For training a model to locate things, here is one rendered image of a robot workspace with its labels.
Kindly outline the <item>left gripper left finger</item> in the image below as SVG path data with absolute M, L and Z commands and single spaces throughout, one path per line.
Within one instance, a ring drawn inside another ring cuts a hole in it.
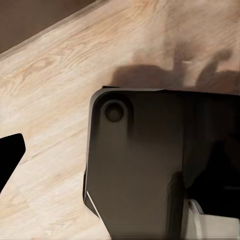
M 0 138 L 0 193 L 26 152 L 21 133 Z

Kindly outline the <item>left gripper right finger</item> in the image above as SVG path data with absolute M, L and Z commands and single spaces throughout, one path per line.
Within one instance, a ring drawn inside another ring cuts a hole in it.
M 227 135 L 224 151 L 240 173 L 240 135 L 229 133 Z

